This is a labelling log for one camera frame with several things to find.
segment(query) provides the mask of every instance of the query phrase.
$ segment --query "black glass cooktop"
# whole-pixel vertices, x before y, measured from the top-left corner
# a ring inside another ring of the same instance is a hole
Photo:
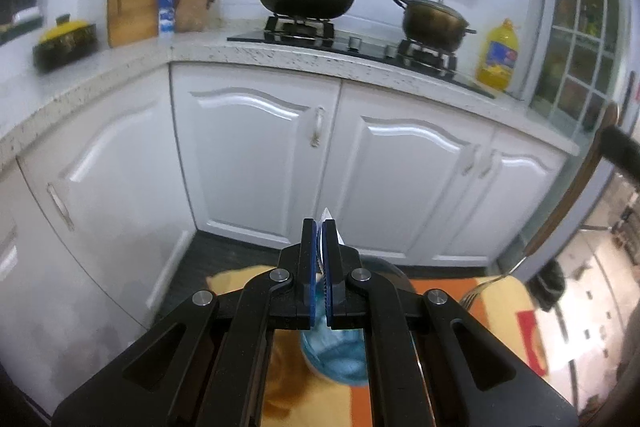
[[[299,48],[312,48],[326,52],[349,55],[350,57],[361,57],[368,60],[375,60],[382,64],[396,66],[416,73],[424,74],[430,78],[436,78],[455,86],[464,87],[473,92],[495,98],[490,92],[482,89],[468,76],[448,69],[448,64],[455,62],[455,57],[450,57],[449,61],[443,60],[438,55],[419,53],[416,56],[398,53],[398,48],[405,46],[396,44],[383,44],[367,42],[365,39],[349,34],[336,32],[333,38],[292,36],[282,32],[270,32],[257,30],[250,33],[229,37],[232,42],[263,42],[265,44],[279,44],[281,46],[295,46]]]

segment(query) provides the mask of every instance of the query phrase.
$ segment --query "gas stove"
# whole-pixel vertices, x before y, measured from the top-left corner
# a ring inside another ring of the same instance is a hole
[[[488,98],[495,98],[468,76],[456,71],[454,54],[425,48],[419,42],[404,40],[398,44],[366,39],[363,36],[337,31],[329,21],[294,20],[271,16],[263,30],[229,37],[233,42],[263,42],[361,57],[382,64],[415,71],[465,87]]]

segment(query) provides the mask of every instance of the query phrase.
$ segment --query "cutting board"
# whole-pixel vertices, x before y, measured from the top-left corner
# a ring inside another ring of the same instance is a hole
[[[112,48],[158,35],[157,0],[107,0],[107,33]]]

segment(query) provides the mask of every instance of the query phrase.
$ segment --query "white speckled countertop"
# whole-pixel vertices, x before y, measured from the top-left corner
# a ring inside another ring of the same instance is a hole
[[[248,42],[228,42],[234,30],[156,39],[106,50],[49,74],[28,71],[0,80],[0,170],[38,136],[84,104],[168,62],[219,62],[326,74],[386,87],[497,121],[564,152],[578,146],[542,117],[511,97],[491,100],[463,87],[370,60],[317,50]]]

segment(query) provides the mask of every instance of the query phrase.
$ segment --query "cooking oil bottle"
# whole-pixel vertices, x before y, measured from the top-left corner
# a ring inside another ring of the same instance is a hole
[[[518,58],[518,36],[513,23],[505,19],[491,30],[480,54],[476,79],[494,89],[505,90],[511,81]]]

